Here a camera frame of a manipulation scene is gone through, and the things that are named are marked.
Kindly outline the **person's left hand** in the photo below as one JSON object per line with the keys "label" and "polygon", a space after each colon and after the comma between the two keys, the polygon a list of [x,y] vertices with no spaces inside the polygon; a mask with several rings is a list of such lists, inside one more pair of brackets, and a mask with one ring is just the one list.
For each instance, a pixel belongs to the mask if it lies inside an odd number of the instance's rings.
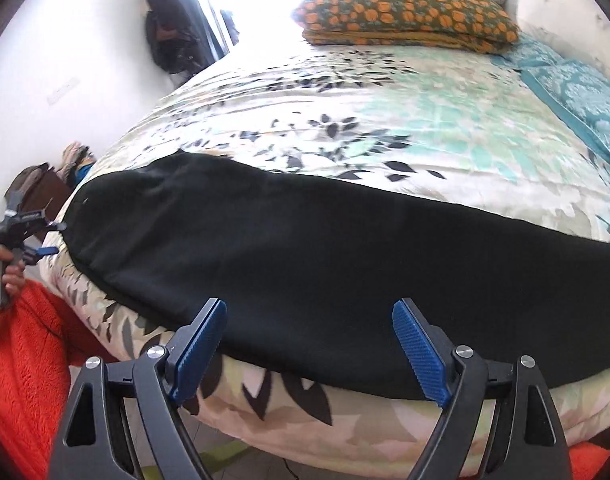
{"label": "person's left hand", "polygon": [[24,263],[14,263],[13,252],[0,246],[0,309],[7,307],[24,288],[24,270]]}

